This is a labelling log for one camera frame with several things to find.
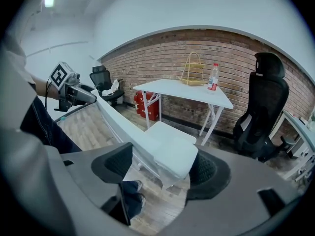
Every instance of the white seat cushion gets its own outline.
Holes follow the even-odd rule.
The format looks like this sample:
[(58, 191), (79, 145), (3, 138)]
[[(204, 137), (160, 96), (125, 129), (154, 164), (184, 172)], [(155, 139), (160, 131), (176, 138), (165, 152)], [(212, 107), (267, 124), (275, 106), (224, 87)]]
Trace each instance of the white seat cushion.
[(154, 161), (175, 177), (184, 179), (197, 156), (198, 149), (181, 137), (171, 138), (162, 143), (154, 152)]
[(197, 139), (194, 136), (186, 134), (161, 121), (155, 123), (152, 127), (145, 131), (145, 133), (149, 134), (151, 137), (157, 139), (160, 142), (167, 141), (172, 137), (183, 138), (184, 140), (192, 144), (196, 143), (197, 141)]

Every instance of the white wall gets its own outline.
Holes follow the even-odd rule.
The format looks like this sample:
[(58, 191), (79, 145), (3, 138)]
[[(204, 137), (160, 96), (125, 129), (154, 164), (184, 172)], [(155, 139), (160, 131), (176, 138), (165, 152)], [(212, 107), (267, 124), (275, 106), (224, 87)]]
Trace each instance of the white wall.
[(95, 57), (142, 36), (188, 28), (258, 39), (295, 61), (315, 83), (313, 37), (288, 0), (115, 0), (96, 19)]
[[(22, 47), (27, 55), (26, 69), (31, 74), (47, 81), (59, 61), (67, 62), (80, 74), (80, 81), (93, 86), (89, 74), (95, 61), (91, 57), (93, 48), (94, 19), (84, 18), (41, 18), (36, 30), (27, 32)], [(54, 111), (58, 101), (47, 100), (47, 111), (52, 119), (63, 116), (64, 112)]]

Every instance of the table leg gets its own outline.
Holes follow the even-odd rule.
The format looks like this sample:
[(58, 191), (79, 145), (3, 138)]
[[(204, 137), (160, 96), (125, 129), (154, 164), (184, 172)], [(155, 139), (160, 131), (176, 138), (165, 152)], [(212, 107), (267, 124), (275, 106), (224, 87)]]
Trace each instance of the table leg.
[(274, 137), (274, 135), (276, 134), (276, 132), (278, 131), (278, 129), (280, 128), (281, 124), (283, 123), (285, 119), (285, 115), (284, 113), (282, 113), (277, 125), (274, 127), (274, 129), (271, 131), (270, 135), (269, 135), (269, 139), (272, 139)]
[(206, 137), (203, 139), (203, 141), (202, 141), (202, 143), (201, 143), (202, 146), (205, 145), (205, 143), (206, 143), (207, 140), (209, 139), (209, 137), (210, 137), (212, 131), (214, 130), (214, 128), (215, 128), (215, 126), (216, 126), (216, 124), (217, 124), (217, 122), (218, 122), (218, 119), (219, 119), (219, 117), (220, 117), (220, 115), (221, 115), (221, 113), (222, 113), (222, 110), (223, 110), (223, 107), (219, 107), (219, 108), (218, 108), (218, 110), (217, 110), (217, 112), (216, 112), (216, 117), (215, 117), (214, 120), (212, 121), (211, 126), (210, 126), (210, 128), (209, 128), (209, 131), (208, 131), (208, 133), (206, 134)]
[(311, 163), (305, 168), (305, 171), (295, 179), (295, 181), (296, 181), (296, 182), (299, 181), (302, 177), (304, 177), (306, 174), (308, 174), (308, 173), (311, 171), (311, 169), (314, 167), (314, 165), (315, 165), (315, 163), (312, 163), (312, 162), (311, 162)]
[(308, 153), (292, 170), (288, 171), (283, 178), (287, 180), (290, 176), (296, 173), (299, 169), (301, 169), (307, 161), (313, 156), (313, 153)]
[(159, 107), (159, 121), (162, 121), (162, 95), (161, 94), (159, 94), (158, 107)]
[(201, 128), (201, 130), (200, 130), (200, 132), (199, 132), (199, 136), (202, 135), (202, 132), (203, 132), (203, 130), (205, 129), (205, 127), (206, 127), (206, 125), (207, 125), (207, 122), (208, 122), (208, 119), (209, 119), (210, 114), (211, 114), (211, 108), (210, 108), (209, 105), (208, 105), (208, 108), (209, 108), (209, 111), (208, 111), (208, 113), (207, 113), (207, 117), (206, 117), (206, 119), (205, 119), (205, 122), (203, 123), (203, 126), (202, 126), (202, 128)]
[(150, 123), (149, 123), (149, 113), (148, 113), (146, 92), (142, 91), (142, 95), (143, 95), (144, 112), (146, 113), (147, 128), (149, 129), (150, 128)]

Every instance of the wooden floor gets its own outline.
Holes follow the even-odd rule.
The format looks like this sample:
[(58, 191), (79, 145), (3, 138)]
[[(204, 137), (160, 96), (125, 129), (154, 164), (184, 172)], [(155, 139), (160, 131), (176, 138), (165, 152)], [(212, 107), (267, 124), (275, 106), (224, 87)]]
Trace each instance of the wooden floor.
[[(147, 129), (146, 120), (137, 115), (134, 108), (119, 106), (117, 110), (143, 131)], [(197, 144), (201, 144), (205, 136), (205, 132), (199, 137), (198, 130), (164, 119), (162, 121), (193, 135), (197, 138)], [(117, 140), (107, 128), (96, 104), (69, 115), (65, 120), (58, 122), (58, 125), (82, 150), (117, 143)], [(232, 143), (233, 141), (230, 139), (212, 134), (206, 146), (235, 153)], [(189, 177), (181, 183), (162, 191), (160, 180), (144, 168), (137, 171), (135, 165), (132, 164), (124, 180), (141, 180), (144, 184), (140, 192), (146, 197), (146, 205), (141, 213), (131, 220), (131, 228), (140, 233), (145, 235), (156, 234), (170, 224), (184, 208), (187, 190), (189, 189)]]

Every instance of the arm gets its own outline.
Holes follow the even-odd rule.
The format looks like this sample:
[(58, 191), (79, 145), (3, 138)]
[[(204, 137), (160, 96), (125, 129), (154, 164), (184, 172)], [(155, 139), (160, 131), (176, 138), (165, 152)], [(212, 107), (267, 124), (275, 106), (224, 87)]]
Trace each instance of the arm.
[[(36, 83), (37, 95), (45, 97), (47, 81), (44, 81), (40, 78), (37, 78), (36, 76), (34, 76), (32, 74), (31, 74), (31, 77), (34, 80), (34, 82)], [(49, 87), (48, 97), (53, 98), (55, 100), (59, 100), (58, 90), (53, 84), (51, 84)]]

